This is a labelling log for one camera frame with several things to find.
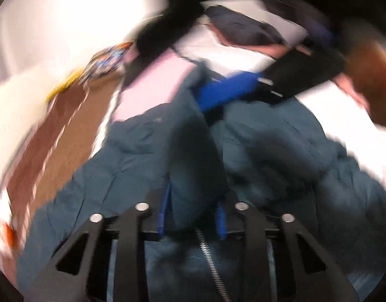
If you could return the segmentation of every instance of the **zipper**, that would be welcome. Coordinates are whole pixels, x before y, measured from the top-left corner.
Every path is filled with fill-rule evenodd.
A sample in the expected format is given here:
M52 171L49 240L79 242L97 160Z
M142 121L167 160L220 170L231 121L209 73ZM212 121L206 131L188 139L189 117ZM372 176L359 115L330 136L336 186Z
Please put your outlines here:
M217 267L214 264L210 247L208 246L208 243L206 241L206 237L204 236L202 230L199 228L195 228L195 232L196 237L198 238L200 243L200 249L202 250L204 257L206 258L208 267L210 268L211 277L213 277L213 280L215 282L218 292L220 293L222 300L224 302L232 302L225 288L224 282L222 281L220 274L218 273Z

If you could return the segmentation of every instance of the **pink fabric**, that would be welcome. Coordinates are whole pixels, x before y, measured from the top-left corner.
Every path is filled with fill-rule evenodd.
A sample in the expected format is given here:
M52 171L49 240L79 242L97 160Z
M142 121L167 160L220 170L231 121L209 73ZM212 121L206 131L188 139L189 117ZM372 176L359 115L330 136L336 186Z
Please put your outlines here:
M124 121L172 100L195 64L172 50L161 54L120 97L114 121Z

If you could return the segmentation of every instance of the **white wall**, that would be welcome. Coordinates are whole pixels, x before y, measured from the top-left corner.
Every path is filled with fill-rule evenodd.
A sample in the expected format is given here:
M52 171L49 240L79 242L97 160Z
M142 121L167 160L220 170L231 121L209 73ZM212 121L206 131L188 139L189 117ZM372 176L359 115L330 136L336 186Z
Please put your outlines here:
M60 79L165 7L166 0L5 0L0 53L9 75L41 65Z

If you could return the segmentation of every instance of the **tan fabric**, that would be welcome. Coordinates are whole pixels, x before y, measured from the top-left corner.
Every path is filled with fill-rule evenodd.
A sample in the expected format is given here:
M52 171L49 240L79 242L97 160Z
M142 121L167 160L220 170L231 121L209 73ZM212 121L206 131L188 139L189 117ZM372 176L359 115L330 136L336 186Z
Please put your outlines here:
M69 122L70 117L84 100L85 94L80 85L73 85L57 96L49 115L33 134L8 180L7 193L11 201L11 210L20 227L43 162L63 126Z
M37 183L35 200L29 207L31 218L39 207L55 197L57 190L88 160L119 79L118 73L112 73L89 83L90 91L85 102L66 126Z

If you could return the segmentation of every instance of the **silver bolt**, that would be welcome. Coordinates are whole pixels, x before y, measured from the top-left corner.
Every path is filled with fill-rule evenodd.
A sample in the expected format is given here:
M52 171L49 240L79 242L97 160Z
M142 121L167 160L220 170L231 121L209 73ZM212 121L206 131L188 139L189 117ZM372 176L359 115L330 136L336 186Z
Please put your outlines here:
M94 213L90 217L90 221L93 223L99 223L103 218L103 216L100 213Z
M145 202L140 202L140 203L136 204L135 208L138 211L145 211L149 208L149 204L145 203Z
M235 204L235 209L245 211L249 209L249 206L245 202L238 202Z
M284 223L292 223L295 220L295 217L289 213L282 215L282 221Z

